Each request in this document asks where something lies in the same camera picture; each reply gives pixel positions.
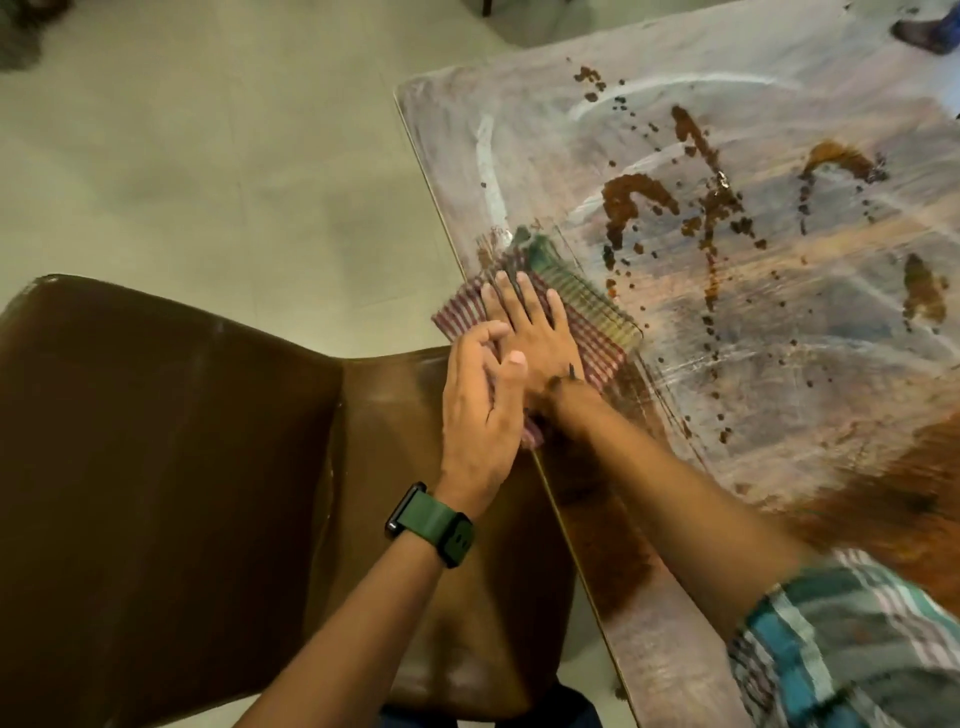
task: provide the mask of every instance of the right hand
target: right hand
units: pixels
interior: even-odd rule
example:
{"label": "right hand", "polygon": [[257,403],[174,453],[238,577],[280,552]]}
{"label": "right hand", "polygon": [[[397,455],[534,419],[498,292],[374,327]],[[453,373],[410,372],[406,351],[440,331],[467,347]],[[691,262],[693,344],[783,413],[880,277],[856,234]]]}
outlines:
{"label": "right hand", "polygon": [[570,376],[570,365],[578,379],[584,380],[584,363],[580,358],[577,344],[570,334],[566,321],[564,302],[552,288],[546,292],[550,306],[553,326],[547,320],[537,291],[525,273],[516,274],[523,301],[516,296],[507,274],[496,274],[496,288],[485,283],[480,295],[487,308],[487,317],[491,321],[510,324],[512,333],[508,333],[498,342],[500,360],[510,352],[523,352],[527,359],[526,393],[527,405],[544,411],[548,409],[547,384],[555,376]]}

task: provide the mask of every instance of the left hand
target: left hand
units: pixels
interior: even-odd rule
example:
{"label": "left hand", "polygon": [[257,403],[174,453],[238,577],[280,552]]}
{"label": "left hand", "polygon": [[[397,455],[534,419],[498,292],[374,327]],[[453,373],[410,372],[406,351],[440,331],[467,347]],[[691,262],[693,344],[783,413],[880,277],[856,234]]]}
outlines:
{"label": "left hand", "polygon": [[[479,324],[453,342],[444,387],[444,456],[434,497],[471,520],[493,501],[514,465],[523,432],[527,361],[510,352],[503,363],[486,346],[511,333],[508,324]],[[493,398],[487,383],[494,377]]]}

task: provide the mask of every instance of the white floor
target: white floor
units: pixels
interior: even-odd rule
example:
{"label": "white floor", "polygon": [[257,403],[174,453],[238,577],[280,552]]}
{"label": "white floor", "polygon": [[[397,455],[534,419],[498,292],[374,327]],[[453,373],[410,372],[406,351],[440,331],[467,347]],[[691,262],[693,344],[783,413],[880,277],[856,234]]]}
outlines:
{"label": "white floor", "polygon": [[[72,273],[337,355],[441,344],[460,273],[394,86],[709,1],[78,0],[0,75],[0,301]],[[634,725],[582,593],[561,678]]]}

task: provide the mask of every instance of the table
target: table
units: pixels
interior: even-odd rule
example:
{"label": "table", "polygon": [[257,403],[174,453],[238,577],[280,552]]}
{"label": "table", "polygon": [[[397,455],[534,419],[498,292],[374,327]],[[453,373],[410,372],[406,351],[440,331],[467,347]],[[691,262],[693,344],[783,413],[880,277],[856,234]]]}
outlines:
{"label": "table", "polygon": [[[891,19],[743,0],[397,102],[466,275],[517,225],[551,231],[643,325],[621,411],[960,611],[960,64]],[[552,495],[637,721],[746,724],[724,646],[595,480]]]}

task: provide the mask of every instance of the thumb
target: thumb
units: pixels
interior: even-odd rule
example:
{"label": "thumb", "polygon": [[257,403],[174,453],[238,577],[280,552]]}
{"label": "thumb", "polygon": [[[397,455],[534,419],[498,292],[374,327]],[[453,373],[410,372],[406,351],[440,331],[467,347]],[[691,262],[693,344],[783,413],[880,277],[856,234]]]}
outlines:
{"label": "thumb", "polygon": [[493,386],[493,423],[519,437],[523,430],[523,387],[527,380],[527,357],[516,350],[507,354]]}

